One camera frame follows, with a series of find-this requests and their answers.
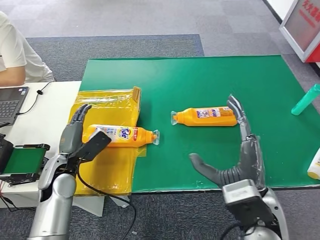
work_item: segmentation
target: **white table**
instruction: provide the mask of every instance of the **white table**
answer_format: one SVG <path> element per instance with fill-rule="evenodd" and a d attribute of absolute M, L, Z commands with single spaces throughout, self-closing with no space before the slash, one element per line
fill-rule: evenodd
<path fill-rule="evenodd" d="M 37 90 L 46 82 L 26 83 L 29 93 L 20 112 L 30 108 L 37 96 Z M 0 128 L 6 140 L 16 145 L 48 144 L 50 150 L 45 155 L 51 158 L 58 153 L 61 133 L 68 122 L 71 107 L 74 104 L 81 81 L 52 82 L 39 95 L 36 104 L 29 112 L 20 115 L 13 126 Z M 38 205 L 38 181 L 8 187 L 8 183 L 1 192 L 12 200 L 17 207 L 36 207 Z M 101 217 L 104 196 L 76 196 L 73 205 Z M 0 208 L 6 206 L 0 201 Z"/>

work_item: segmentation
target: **yellow bottle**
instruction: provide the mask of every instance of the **yellow bottle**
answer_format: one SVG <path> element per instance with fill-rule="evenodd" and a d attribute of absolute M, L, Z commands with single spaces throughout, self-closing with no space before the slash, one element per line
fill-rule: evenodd
<path fill-rule="evenodd" d="M 114 126 L 93 124 L 88 128 L 87 134 L 92 138 L 99 131 L 103 131 L 111 139 L 108 147 L 141 147 L 145 144 L 159 144 L 158 130 L 147 131 L 142 127 Z"/>
<path fill-rule="evenodd" d="M 171 112 L 172 125 L 186 126 L 235 126 L 237 120 L 232 110 L 227 106 L 188 108 L 180 112 Z"/>

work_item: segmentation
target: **robotic hand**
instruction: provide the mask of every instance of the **robotic hand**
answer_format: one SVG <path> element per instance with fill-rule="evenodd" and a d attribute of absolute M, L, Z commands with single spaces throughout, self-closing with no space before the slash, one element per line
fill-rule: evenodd
<path fill-rule="evenodd" d="M 91 105 L 78 108 L 61 135 L 60 153 L 49 159 L 43 169 L 38 188 L 36 208 L 29 240 L 68 240 L 75 174 L 79 164 L 92 161 L 111 142 L 100 131 L 82 143 L 83 123 Z"/>
<path fill-rule="evenodd" d="M 196 153 L 191 153 L 192 164 L 200 174 L 222 188 L 226 207 L 245 232 L 245 240 L 289 240 L 284 211 L 275 194 L 265 185 L 259 138 L 251 133 L 238 99 L 230 95 L 226 103 L 240 126 L 242 143 L 238 163 L 218 170 L 205 163 Z"/>

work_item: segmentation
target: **green table mat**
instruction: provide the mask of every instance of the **green table mat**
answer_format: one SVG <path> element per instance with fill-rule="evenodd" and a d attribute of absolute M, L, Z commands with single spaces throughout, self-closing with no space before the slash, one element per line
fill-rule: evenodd
<path fill-rule="evenodd" d="M 160 144 L 137 159 L 132 191 L 214 189 L 194 170 L 188 155 L 226 169 L 239 158 L 239 126 L 171 124 L 171 111 L 225 106 L 232 93 L 261 137 L 266 182 L 270 187 L 319 184 L 307 176 L 320 147 L 320 116 L 308 106 L 291 110 L 305 93 L 280 55 L 193 58 L 91 59 L 81 91 L 142 88 L 138 126 L 160 131 Z"/>

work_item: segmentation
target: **robotic thumb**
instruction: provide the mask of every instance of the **robotic thumb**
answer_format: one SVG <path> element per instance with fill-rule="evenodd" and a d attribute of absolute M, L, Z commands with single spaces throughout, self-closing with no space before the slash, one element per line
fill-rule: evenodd
<path fill-rule="evenodd" d="M 220 188 L 222 187 L 223 184 L 220 178 L 220 170 L 205 163 L 199 155 L 196 153 L 190 153 L 189 157 L 190 158 L 192 166 L 198 173 L 218 185 Z"/>

